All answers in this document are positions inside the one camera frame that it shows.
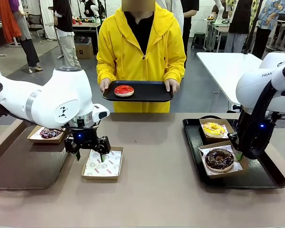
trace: franka logo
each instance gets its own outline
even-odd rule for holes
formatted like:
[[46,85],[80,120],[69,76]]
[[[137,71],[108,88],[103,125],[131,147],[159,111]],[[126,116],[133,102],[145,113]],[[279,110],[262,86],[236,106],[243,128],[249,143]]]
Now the franka logo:
[[65,117],[65,118],[66,118],[65,111],[66,111],[68,108],[61,107],[60,109],[62,109],[62,114],[61,114],[59,117]]
[[267,77],[267,76],[269,76],[269,75],[272,75],[272,73],[270,72],[270,73],[268,73],[268,74],[263,74],[262,77]]

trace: chocolate sprinkle donut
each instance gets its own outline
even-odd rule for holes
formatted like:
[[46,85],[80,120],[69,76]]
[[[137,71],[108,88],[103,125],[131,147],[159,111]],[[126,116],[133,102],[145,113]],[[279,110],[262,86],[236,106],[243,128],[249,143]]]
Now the chocolate sprinkle donut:
[[61,134],[61,131],[57,129],[48,129],[48,128],[44,128],[40,132],[41,137],[44,139],[51,139],[51,138],[59,136],[60,134]]
[[206,164],[216,170],[224,170],[234,162],[232,153],[224,149],[214,149],[206,155]]

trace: black pants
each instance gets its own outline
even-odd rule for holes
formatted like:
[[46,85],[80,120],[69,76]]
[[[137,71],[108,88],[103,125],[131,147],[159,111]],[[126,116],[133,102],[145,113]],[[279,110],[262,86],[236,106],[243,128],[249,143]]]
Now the black pants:
[[270,33],[270,29],[257,28],[256,42],[252,54],[259,59],[262,59]]
[[36,53],[33,41],[31,39],[19,39],[19,41],[25,54],[27,55],[28,66],[36,67],[37,63],[39,62],[39,58]]
[[191,30],[191,21],[190,22],[184,22],[184,31],[182,34],[182,40],[184,42],[184,47],[185,47],[185,54],[187,57],[187,51],[188,51],[188,42],[189,42],[189,36],[190,36],[190,30]]

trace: hood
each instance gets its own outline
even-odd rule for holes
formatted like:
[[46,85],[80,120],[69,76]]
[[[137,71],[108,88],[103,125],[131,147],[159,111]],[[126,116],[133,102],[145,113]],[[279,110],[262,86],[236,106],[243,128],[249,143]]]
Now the hood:
[[[171,27],[173,23],[173,17],[173,13],[169,12],[166,9],[162,9],[157,3],[155,3],[153,27],[159,37],[165,34],[165,32],[167,32],[168,29]],[[132,31],[128,26],[127,19],[124,13],[122,12],[121,7],[116,11],[115,19],[121,33],[125,37],[129,37],[129,35],[132,34]]]

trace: red object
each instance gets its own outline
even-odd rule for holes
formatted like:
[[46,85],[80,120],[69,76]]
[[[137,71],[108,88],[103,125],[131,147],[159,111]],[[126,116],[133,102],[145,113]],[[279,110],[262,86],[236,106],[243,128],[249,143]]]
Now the red object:
[[129,85],[120,85],[114,90],[114,93],[116,94],[127,94],[132,92],[134,92],[134,89]]
[[10,9],[9,0],[0,0],[0,17],[4,32],[4,37],[8,43],[13,42],[13,37],[20,37],[19,26]]

